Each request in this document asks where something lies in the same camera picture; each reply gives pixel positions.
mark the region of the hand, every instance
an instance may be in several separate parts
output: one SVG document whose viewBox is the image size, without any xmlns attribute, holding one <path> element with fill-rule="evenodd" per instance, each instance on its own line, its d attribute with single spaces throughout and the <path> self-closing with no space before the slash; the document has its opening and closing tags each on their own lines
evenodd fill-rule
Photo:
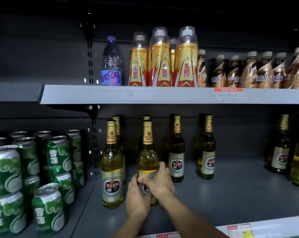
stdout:
<svg viewBox="0 0 299 238">
<path fill-rule="evenodd" d="M 160 203 L 164 197 L 175 192 L 175 187 L 170 178 L 169 168 L 165 168 L 164 162 L 159 162 L 159 170 L 155 178 L 138 177 L 137 180 L 141 184 L 147 185 L 152 195 L 155 196 Z"/>
<path fill-rule="evenodd" d="M 150 211 L 151 194 L 143 195 L 139 186 L 137 185 L 137 174 L 135 174 L 128 186 L 128 193 L 126 195 L 126 212 L 128 218 L 136 218 L 145 220 Z"/>
</svg>

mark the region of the gray metal shelf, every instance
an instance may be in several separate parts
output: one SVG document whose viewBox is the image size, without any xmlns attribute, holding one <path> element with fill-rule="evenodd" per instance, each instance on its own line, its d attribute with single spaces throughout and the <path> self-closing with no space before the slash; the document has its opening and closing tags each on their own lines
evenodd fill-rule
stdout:
<svg viewBox="0 0 299 238">
<path fill-rule="evenodd" d="M 41 104 L 299 104 L 299 89 L 45 85 Z"/>
<path fill-rule="evenodd" d="M 0 82 L 0 102 L 35 102 L 41 98 L 40 83 Z"/>
<path fill-rule="evenodd" d="M 194 161 L 188 161 L 185 169 L 184 180 L 175 184 L 175 195 L 215 226 L 299 216 L 299 187 L 285 176 L 265 170 L 261 158 L 221 159 L 212 180 L 197 176 Z M 128 167 L 127 181 L 135 173 L 136 166 Z M 72 237 L 111 237 L 126 218 L 125 203 L 115 210 L 103 207 L 99 179 Z M 151 209 L 141 234 L 171 231 L 175 227 L 158 204 Z"/>
<path fill-rule="evenodd" d="M 82 215 L 84 207 L 87 204 L 87 201 L 92 193 L 92 190 L 95 186 L 96 180 L 95 179 L 88 179 L 84 187 L 82 187 L 74 201 L 71 205 L 69 210 L 67 211 L 67 220 L 64 228 L 54 235 L 54 237 L 71 237 L 78 221 Z M 16 238 L 25 238 L 25 237 L 37 237 L 39 236 L 35 231 L 36 221 L 33 222 L 21 233 L 14 236 Z"/>
</svg>

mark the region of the blue bottle cap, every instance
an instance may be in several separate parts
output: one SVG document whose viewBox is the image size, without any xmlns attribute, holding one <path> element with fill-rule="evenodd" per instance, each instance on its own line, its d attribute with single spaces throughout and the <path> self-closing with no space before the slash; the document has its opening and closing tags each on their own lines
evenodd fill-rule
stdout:
<svg viewBox="0 0 299 238">
<path fill-rule="evenodd" d="M 116 41 L 116 38 L 114 36 L 108 36 L 107 41 Z"/>
</svg>

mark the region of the water bottle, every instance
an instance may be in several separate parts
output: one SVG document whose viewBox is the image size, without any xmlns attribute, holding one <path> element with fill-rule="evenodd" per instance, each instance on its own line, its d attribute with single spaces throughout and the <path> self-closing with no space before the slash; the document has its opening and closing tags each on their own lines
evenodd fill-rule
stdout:
<svg viewBox="0 0 299 238">
<path fill-rule="evenodd" d="M 102 57 L 102 85 L 122 86 L 122 59 L 116 38 L 107 37 L 107 45 Z"/>
</svg>

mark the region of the wahaha water label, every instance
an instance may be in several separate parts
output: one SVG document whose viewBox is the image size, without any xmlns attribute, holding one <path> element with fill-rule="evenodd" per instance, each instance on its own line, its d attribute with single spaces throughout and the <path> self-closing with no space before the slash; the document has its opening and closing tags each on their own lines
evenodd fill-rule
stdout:
<svg viewBox="0 0 299 238">
<path fill-rule="evenodd" d="M 122 72 L 115 70 L 102 70 L 102 85 L 122 86 Z"/>
</svg>

